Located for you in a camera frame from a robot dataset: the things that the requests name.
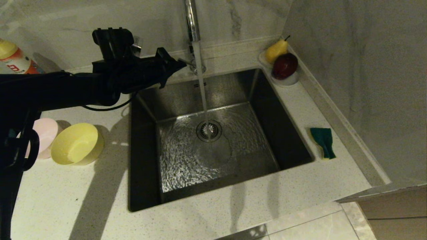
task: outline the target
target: sink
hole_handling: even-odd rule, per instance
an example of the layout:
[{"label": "sink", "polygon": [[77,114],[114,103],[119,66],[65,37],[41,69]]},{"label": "sink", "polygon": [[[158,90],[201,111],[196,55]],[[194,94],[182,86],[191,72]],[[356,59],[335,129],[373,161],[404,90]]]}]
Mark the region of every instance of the sink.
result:
[{"label": "sink", "polygon": [[259,69],[140,91],[131,104],[129,210],[312,162]]}]

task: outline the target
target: faucet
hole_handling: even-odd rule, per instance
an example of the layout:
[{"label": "faucet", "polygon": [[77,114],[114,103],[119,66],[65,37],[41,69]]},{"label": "faucet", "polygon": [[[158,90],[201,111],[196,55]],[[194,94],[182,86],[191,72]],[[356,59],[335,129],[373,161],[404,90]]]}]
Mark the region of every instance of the faucet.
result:
[{"label": "faucet", "polygon": [[[197,20],[196,1],[184,0],[185,16],[187,20],[188,38],[190,39],[190,53],[193,56],[191,61],[185,61],[194,74],[197,75],[196,58],[194,57],[193,43],[200,41],[199,22]],[[202,72],[206,71],[206,66],[202,63]]]}]

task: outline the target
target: green sponge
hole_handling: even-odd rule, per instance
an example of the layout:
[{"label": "green sponge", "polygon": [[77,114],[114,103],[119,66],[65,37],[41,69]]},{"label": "green sponge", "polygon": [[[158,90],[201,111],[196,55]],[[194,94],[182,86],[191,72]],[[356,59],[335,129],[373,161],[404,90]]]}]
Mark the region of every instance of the green sponge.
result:
[{"label": "green sponge", "polygon": [[332,151],[332,131],[323,128],[310,128],[311,135],[323,149],[323,158],[336,158]]}]

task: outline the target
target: drain strainer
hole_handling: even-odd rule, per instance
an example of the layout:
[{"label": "drain strainer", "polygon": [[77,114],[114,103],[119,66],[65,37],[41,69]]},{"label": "drain strainer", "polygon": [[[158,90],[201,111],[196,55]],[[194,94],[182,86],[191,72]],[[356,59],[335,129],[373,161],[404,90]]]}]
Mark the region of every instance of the drain strainer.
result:
[{"label": "drain strainer", "polygon": [[199,123],[196,129],[197,136],[200,140],[204,142],[209,142],[209,136],[210,136],[210,142],[214,142],[218,140],[218,138],[222,134],[222,128],[219,122],[209,119],[209,126],[206,124],[205,121]]}]

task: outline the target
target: yellow pear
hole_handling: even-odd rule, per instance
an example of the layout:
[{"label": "yellow pear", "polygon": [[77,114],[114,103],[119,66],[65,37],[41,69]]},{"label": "yellow pear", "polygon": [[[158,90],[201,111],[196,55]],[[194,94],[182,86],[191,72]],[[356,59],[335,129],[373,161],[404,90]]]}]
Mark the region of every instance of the yellow pear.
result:
[{"label": "yellow pear", "polygon": [[286,41],[290,36],[286,39],[280,39],[277,43],[271,45],[266,50],[266,60],[267,62],[273,64],[276,61],[277,57],[283,54],[288,53],[288,42]]}]

